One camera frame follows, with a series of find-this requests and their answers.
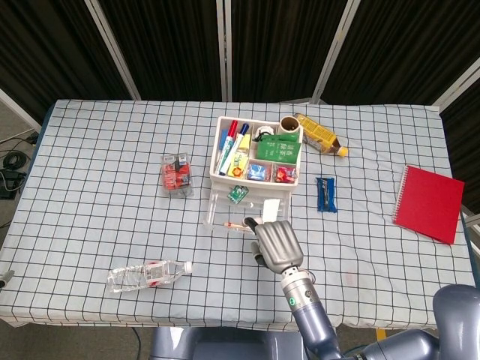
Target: pen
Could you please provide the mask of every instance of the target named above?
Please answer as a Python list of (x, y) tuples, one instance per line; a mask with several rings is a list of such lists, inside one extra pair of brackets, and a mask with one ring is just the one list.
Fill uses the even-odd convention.
[(238, 121), (233, 120), (232, 124), (230, 124), (230, 129), (228, 130), (228, 135), (226, 136), (225, 143), (223, 144), (222, 152), (220, 154), (220, 161), (218, 161), (217, 169), (215, 170), (216, 173), (220, 172), (221, 167), (224, 165), (225, 160), (230, 153), (230, 149), (233, 146), (233, 136), (237, 130), (238, 123)]
[(220, 175), (225, 175), (228, 172), (228, 168), (230, 167), (230, 164), (232, 163), (233, 156), (235, 155), (237, 149), (239, 148), (240, 143), (243, 140), (243, 136), (247, 133), (248, 131), (248, 124), (243, 124), (241, 126), (240, 133), (237, 134), (237, 139), (235, 140), (235, 143), (233, 144), (232, 149), (228, 153), (228, 156), (226, 157), (225, 162), (223, 163), (222, 166), (220, 166)]
[(223, 223), (225, 227), (229, 227), (230, 229), (237, 229), (242, 231), (250, 231), (250, 227), (239, 225), (237, 223)]

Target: small green item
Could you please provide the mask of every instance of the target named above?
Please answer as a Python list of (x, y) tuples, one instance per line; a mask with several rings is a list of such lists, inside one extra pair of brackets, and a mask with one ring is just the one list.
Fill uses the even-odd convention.
[(235, 204), (240, 203), (244, 197), (248, 194), (248, 187), (236, 185), (232, 191), (228, 194), (228, 198)]
[(300, 142), (269, 141), (258, 143), (256, 158), (260, 160), (277, 161), (279, 163), (295, 164), (299, 156)]

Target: green package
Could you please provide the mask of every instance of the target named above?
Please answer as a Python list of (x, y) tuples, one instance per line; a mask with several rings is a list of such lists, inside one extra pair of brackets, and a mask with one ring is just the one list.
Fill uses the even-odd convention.
[(256, 158), (259, 160), (277, 161), (295, 164), (299, 156), (299, 142), (263, 140), (258, 143)]
[(291, 141), (297, 143), (299, 141), (299, 133), (280, 133), (278, 135), (265, 134), (262, 136), (262, 141)]
[(248, 187), (236, 185), (232, 191), (229, 192), (228, 198), (235, 204), (240, 203), (248, 194)]

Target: white frame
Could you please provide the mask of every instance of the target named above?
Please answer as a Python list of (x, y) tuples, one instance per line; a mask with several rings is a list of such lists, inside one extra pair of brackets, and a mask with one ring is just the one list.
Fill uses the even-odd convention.
[(110, 28), (110, 24), (105, 17), (105, 13), (102, 10), (100, 3), (98, 2), (98, 0), (84, 1), (85, 5), (88, 8), (88, 11), (90, 11), (91, 17), (94, 20), (98, 31), (100, 32), (101, 37), (103, 38), (103, 42), (105, 43), (106, 48), (112, 56), (113, 62), (115, 62), (115, 66), (120, 73), (120, 77), (123, 80), (128, 90), (128, 93), (133, 100), (142, 100), (137, 86), (135, 85), (134, 78), (132, 77), (130, 70), (128, 69), (127, 62), (125, 61), (122, 51), (120, 50), (120, 46), (115, 39), (115, 35)]
[(8, 96), (8, 94), (2, 89), (0, 89), (0, 100), (24, 122), (30, 125), (35, 131), (40, 133), (42, 128), (41, 125), (38, 124), (17, 102), (15, 102), (14, 99)]
[(225, 51), (226, 35), (224, 24), (224, 0), (217, 0), (218, 58), (220, 60), (220, 82), (222, 101), (227, 101), (227, 54)]
[(480, 58), (477, 59), (447, 90), (433, 103), (439, 113), (458, 99), (475, 81), (480, 79)]
[(330, 74), (332, 73), (335, 62), (337, 61), (338, 54), (342, 46), (344, 45), (345, 37), (348, 34), (350, 25), (352, 25), (353, 18), (359, 8), (361, 0), (348, 0), (343, 9), (343, 15), (338, 23), (337, 31), (333, 37), (333, 41), (330, 45), (330, 50), (328, 51), (325, 62), (323, 63), (322, 71), (318, 82), (316, 83), (315, 90), (313, 91), (312, 98), (310, 99), (310, 104), (324, 104), (320, 99), (329, 80)]
[[(473, 232), (477, 235), (477, 236), (480, 236), (480, 226), (479, 226), (479, 217), (480, 217), (480, 214), (477, 214), (477, 215), (468, 215), (466, 213), (469, 212), (471, 213), (470, 210), (466, 210), (466, 208), (464, 208), (464, 206), (462, 205), (462, 214), (463, 214), (463, 219), (465, 220), (465, 227), (468, 229), (472, 229)], [(472, 250), (473, 250), (473, 253), (478, 257), (480, 258), (480, 249), (479, 247), (472, 241), (470, 240), (470, 244), (472, 245)]]
[(225, 35), (226, 35), (226, 100), (233, 101), (232, 84), (232, 2), (225, 1)]

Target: red notebook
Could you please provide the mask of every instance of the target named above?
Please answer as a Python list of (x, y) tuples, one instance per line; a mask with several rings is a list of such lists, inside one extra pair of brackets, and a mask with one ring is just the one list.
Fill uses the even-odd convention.
[(464, 183), (407, 166), (403, 172), (394, 224), (453, 244)]

